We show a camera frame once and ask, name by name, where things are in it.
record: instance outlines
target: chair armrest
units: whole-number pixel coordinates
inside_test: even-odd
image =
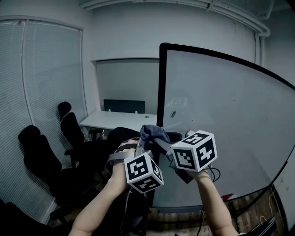
[[[102,137],[103,130],[101,130],[101,129],[95,129],[95,130],[90,130],[88,133],[89,134],[92,134],[92,141],[96,141],[96,135],[97,134],[100,134],[100,136]]]
[[[72,164],[73,169],[75,169],[75,167],[76,167],[76,160],[75,160],[74,154],[75,154],[74,149],[65,151],[65,156],[70,156],[71,157],[71,164]]]
[[[103,130],[101,129],[95,129],[95,130],[90,130],[89,134],[100,134],[103,133]]]
[[[72,209],[68,206],[63,206],[53,212],[50,213],[50,219],[52,221],[59,219],[61,223],[65,224],[67,221],[65,220],[64,216],[71,214]]]
[[[73,149],[71,149],[71,150],[66,150],[65,151],[65,156],[71,156],[71,155],[73,155],[75,153],[75,151],[73,150]]]

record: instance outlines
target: wooden floor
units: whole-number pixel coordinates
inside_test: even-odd
[[[236,209],[242,208],[250,203],[258,193],[234,200],[233,204]],[[238,223],[241,232],[249,232],[251,229],[260,224],[260,217],[264,216],[266,219],[271,218],[271,210],[268,206],[269,196],[271,191],[268,190],[253,206],[251,206],[245,213],[238,217]],[[283,221],[280,211],[278,209],[274,195],[271,196],[270,206],[272,213],[276,217],[277,229],[272,236],[282,236],[284,232]],[[81,209],[74,209],[72,214],[66,216],[66,220],[75,219]],[[182,214],[158,214],[157,209],[151,208],[151,214],[148,216],[147,236],[196,236],[199,230],[200,214],[196,213],[182,213]],[[49,222],[51,227],[59,225],[59,220]],[[206,219],[199,233],[199,236],[211,236],[209,226]]]

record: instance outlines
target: window blind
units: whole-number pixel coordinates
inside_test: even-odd
[[[63,165],[71,167],[71,145],[60,131],[57,106],[67,101],[78,122],[86,118],[81,80],[81,32],[29,21],[24,53],[24,78],[33,122]]]
[[[25,22],[0,22],[0,197],[42,221],[53,202],[49,188],[24,165],[18,134],[31,124],[22,80]]]
[[[68,101],[86,118],[81,73],[82,33],[37,21],[0,22],[0,198],[45,222],[53,210],[49,187],[26,169],[18,134],[34,124],[63,164],[71,148],[60,132],[57,105]]]

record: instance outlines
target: hand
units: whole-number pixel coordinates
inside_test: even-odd
[[[136,140],[128,140],[126,143],[122,144],[131,144],[131,143],[137,143]],[[124,149],[123,152],[135,152],[135,148],[131,149]],[[127,181],[126,181],[126,173],[125,173],[125,165],[123,160],[116,160],[114,162],[113,168],[112,168],[112,177],[108,181],[108,185],[111,186],[115,194],[120,195],[122,192],[124,192],[125,189],[127,189]]]

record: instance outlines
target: black strap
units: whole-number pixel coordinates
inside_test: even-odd
[[[137,143],[125,144],[125,145],[118,147],[116,152],[118,153],[120,151],[123,151],[124,149],[131,149],[131,148],[136,149],[136,147],[137,147]]]

